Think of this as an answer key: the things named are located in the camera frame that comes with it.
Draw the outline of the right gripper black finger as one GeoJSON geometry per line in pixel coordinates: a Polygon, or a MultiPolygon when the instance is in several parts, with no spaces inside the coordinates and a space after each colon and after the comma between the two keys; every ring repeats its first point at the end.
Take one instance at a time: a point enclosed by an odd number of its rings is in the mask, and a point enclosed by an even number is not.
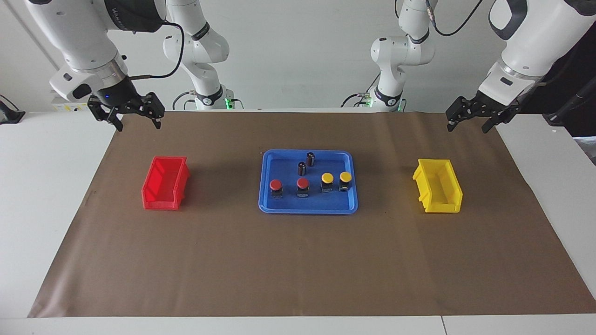
{"type": "Polygon", "coordinates": [[[155,93],[147,93],[142,97],[142,115],[151,119],[156,129],[161,129],[161,118],[165,115],[165,108],[155,93]]]}
{"type": "Polygon", "coordinates": [[[123,123],[121,122],[121,119],[119,119],[118,117],[118,108],[111,107],[110,110],[107,112],[106,110],[104,110],[103,104],[102,102],[100,102],[100,99],[98,97],[88,98],[88,108],[97,121],[105,121],[106,123],[113,125],[113,127],[115,127],[118,132],[121,132],[123,130],[123,123]]]}

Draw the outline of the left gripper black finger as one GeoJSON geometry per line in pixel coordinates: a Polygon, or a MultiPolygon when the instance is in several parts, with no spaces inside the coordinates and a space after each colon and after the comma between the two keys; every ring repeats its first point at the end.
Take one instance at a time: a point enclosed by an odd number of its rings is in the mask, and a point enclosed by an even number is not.
{"type": "Polygon", "coordinates": [[[458,97],[446,110],[447,131],[452,132],[458,123],[471,119],[471,103],[465,97],[458,97]]]}
{"type": "Polygon", "coordinates": [[[501,123],[507,124],[511,122],[519,110],[519,106],[510,106],[501,112],[493,112],[487,121],[485,121],[485,123],[482,125],[483,133],[487,134],[493,127],[501,123]]]}

